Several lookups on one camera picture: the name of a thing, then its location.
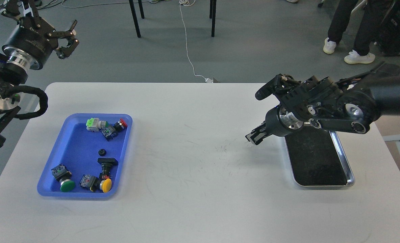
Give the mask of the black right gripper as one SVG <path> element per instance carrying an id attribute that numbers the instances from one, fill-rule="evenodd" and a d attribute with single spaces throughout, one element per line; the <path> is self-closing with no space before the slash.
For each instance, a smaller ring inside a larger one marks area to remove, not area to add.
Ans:
<path id="1" fill-rule="evenodd" d="M 285 137 L 301 130 L 303 121 L 295 117 L 284 106 L 276 106 L 266 113 L 265 121 L 253 129 L 245 138 L 254 145 L 259 145 L 265 138 L 275 135 Z"/>

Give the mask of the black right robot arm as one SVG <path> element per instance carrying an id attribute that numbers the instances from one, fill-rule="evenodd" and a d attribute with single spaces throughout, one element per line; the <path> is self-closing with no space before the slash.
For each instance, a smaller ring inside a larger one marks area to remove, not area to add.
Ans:
<path id="1" fill-rule="evenodd" d="M 383 115 L 400 116 L 400 66 L 382 62 L 365 73 L 334 82 L 315 76 L 297 81 L 277 74 L 255 94 L 274 95 L 279 104 L 245 138 L 258 145 L 266 137 L 285 137 L 303 126 L 365 134 Z"/>

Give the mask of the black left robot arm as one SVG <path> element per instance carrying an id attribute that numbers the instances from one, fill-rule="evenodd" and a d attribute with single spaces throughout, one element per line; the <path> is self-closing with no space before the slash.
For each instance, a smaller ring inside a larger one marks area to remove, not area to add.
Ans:
<path id="1" fill-rule="evenodd" d="M 69 57 L 79 45 L 75 37 L 74 20 L 70 28 L 57 31 L 39 16 L 33 0 L 6 0 L 0 5 L 1 15 L 14 19 L 16 28 L 2 47 L 0 53 L 0 148 L 5 137 L 1 132 L 14 119 L 25 120 L 43 115 L 48 109 L 47 94 L 36 87 L 26 86 L 28 70 L 40 70 L 50 54 L 58 58 Z M 36 112 L 20 114 L 20 93 L 36 95 L 39 109 Z"/>

